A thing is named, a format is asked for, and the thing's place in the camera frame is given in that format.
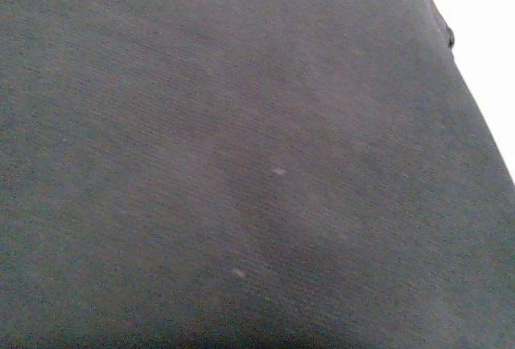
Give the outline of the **black student backpack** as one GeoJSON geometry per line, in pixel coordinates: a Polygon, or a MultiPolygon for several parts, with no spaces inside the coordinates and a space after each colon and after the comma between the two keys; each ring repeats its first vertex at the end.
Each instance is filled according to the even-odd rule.
{"type": "Polygon", "coordinates": [[[433,0],[1,0],[2,347],[513,347],[453,41],[433,0]]]}

